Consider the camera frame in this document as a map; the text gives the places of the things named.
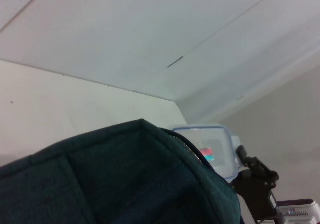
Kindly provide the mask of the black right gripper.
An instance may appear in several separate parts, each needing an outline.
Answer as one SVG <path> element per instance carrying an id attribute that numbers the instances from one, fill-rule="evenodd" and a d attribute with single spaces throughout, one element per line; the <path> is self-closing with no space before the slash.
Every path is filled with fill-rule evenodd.
<path id="1" fill-rule="evenodd" d="M 269 169 L 257 157 L 248 156 L 243 145 L 237 147 L 236 154 L 247 170 L 241 171 L 231 186 L 244 199 L 255 222 L 274 220 L 276 205 L 271 196 L 279 180 L 278 173 Z"/>

